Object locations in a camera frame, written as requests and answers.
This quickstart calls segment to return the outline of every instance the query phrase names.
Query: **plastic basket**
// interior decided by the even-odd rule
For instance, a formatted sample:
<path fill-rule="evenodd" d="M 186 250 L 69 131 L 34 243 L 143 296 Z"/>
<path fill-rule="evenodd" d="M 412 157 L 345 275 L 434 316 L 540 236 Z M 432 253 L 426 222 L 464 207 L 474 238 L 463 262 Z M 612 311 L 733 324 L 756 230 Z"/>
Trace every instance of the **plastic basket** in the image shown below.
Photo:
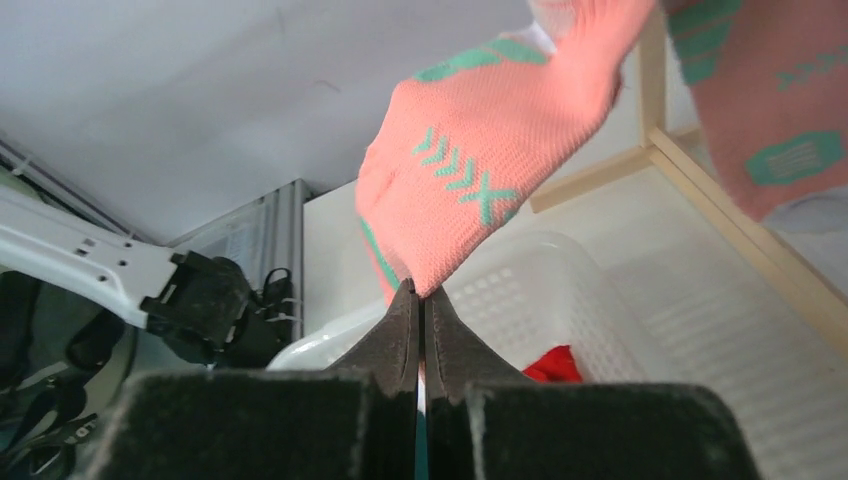
<path fill-rule="evenodd" d="M 598 266 L 563 235 L 531 233 L 484 245 L 445 290 L 462 321 L 516 368 L 570 345 L 587 381 L 680 379 Z M 280 352 L 268 368 L 325 368 L 385 311 L 378 302 L 336 319 Z"/>

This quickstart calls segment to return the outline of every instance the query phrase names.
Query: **coral sock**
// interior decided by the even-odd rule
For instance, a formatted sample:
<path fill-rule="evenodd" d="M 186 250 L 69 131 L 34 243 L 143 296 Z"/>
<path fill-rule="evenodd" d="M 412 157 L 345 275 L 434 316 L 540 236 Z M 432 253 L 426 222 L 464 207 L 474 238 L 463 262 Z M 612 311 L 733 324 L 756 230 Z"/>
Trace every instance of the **coral sock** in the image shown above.
<path fill-rule="evenodd" d="M 597 131 L 653 1 L 538 8 L 568 19 L 553 55 L 501 37 L 395 88 L 356 187 L 387 301 L 432 293 Z"/>
<path fill-rule="evenodd" d="M 787 231 L 848 226 L 848 1 L 665 0 L 724 188 Z"/>

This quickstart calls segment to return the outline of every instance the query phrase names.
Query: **green chevron pattern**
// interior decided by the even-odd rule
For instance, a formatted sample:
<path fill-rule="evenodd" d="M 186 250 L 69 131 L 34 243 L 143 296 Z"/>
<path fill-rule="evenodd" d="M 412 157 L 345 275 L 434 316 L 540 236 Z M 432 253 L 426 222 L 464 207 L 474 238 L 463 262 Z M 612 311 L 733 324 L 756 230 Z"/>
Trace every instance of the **green chevron pattern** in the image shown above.
<path fill-rule="evenodd" d="M 436 170 L 436 173 L 433 175 L 437 177 L 445 177 L 447 175 L 453 175 L 459 171 L 459 147 L 453 147 L 453 154 L 451 155 L 451 164 L 447 167 L 440 168 Z"/>
<path fill-rule="evenodd" d="M 780 81 L 778 91 L 786 91 L 796 85 L 803 85 L 811 77 L 815 75 L 826 75 L 834 68 L 844 68 L 848 65 L 848 45 L 843 45 L 837 50 L 825 53 L 819 53 L 815 58 L 811 58 L 809 63 L 800 63 L 795 65 L 791 71 L 778 72 L 777 78 Z"/>
<path fill-rule="evenodd" d="M 498 65 L 502 58 L 515 63 L 532 65 L 548 63 L 548 57 L 542 52 L 509 38 L 497 38 L 482 47 L 466 50 L 450 60 L 418 72 L 413 78 L 423 83 L 438 82 L 463 70 Z"/>
<path fill-rule="evenodd" d="M 426 155 L 426 157 L 421 161 L 421 166 L 430 166 L 437 164 L 444 164 L 447 161 L 448 150 L 450 148 L 450 139 L 447 135 L 442 135 L 439 137 L 438 145 L 435 147 L 435 151 L 433 151 L 434 147 L 434 138 L 436 137 L 436 132 L 434 128 L 427 129 L 427 134 L 424 137 L 424 140 L 415 148 L 412 149 L 412 156 L 417 157 L 421 155 Z M 453 146 L 450 148 L 451 151 L 451 159 L 450 163 L 447 165 L 443 165 L 440 168 L 433 171 L 434 177 L 452 177 L 460 172 L 460 166 L 462 166 L 462 178 L 458 180 L 454 180 L 445 185 L 445 190 L 447 191 L 457 191 L 457 190 L 470 190 L 468 193 L 463 194 L 459 198 L 459 203 L 469 203 L 469 202 L 479 202 L 480 203 L 480 223 L 485 227 L 492 227 L 495 225 L 497 219 L 494 215 L 494 205 L 496 201 L 509 201 L 509 200 L 517 200 L 518 192 L 511 189 L 492 189 L 490 188 L 490 172 L 484 170 L 481 174 L 480 185 L 477 190 L 474 190 L 474 181 L 475 181 L 475 162 L 473 158 L 467 158 L 464 161 L 462 160 L 462 150 L 458 146 Z M 516 209 L 509 209 L 504 212 L 503 218 L 501 218 L 501 225 L 508 222 L 515 213 Z"/>
<path fill-rule="evenodd" d="M 445 186 L 445 190 L 449 192 L 453 190 L 462 190 L 463 188 L 470 188 L 472 185 L 474 185 L 474 159 L 469 158 L 465 162 L 465 175 L 462 177 L 462 180 L 457 180 L 447 184 Z"/>

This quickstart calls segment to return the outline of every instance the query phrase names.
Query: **wooden frame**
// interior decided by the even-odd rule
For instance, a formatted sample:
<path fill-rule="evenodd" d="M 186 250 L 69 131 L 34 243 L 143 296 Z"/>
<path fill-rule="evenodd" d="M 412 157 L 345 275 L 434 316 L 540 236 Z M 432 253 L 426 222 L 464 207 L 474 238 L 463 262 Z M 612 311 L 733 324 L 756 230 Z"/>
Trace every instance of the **wooden frame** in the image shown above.
<path fill-rule="evenodd" d="M 574 175 L 544 185 L 530 197 L 538 213 L 602 185 L 655 167 L 703 214 L 783 299 L 848 359 L 848 301 L 777 235 L 755 223 L 688 151 L 702 142 L 700 129 L 669 133 L 665 127 L 666 32 L 655 11 L 636 48 L 640 144 Z"/>

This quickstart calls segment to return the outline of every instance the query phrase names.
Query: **white wall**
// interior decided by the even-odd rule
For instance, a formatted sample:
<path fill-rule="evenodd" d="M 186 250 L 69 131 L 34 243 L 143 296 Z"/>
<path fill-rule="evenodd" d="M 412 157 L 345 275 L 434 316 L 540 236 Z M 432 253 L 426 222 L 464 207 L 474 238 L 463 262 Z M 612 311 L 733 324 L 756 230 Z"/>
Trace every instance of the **white wall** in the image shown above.
<path fill-rule="evenodd" d="M 674 54 L 671 39 L 666 43 L 666 55 L 666 127 L 674 131 L 699 122 L 692 95 L 680 75 L 680 63 Z"/>
<path fill-rule="evenodd" d="M 396 82 L 529 20 L 523 0 L 6 0 L 0 130 L 166 241 L 298 177 L 352 180 Z M 626 84 L 569 169 L 635 144 Z"/>

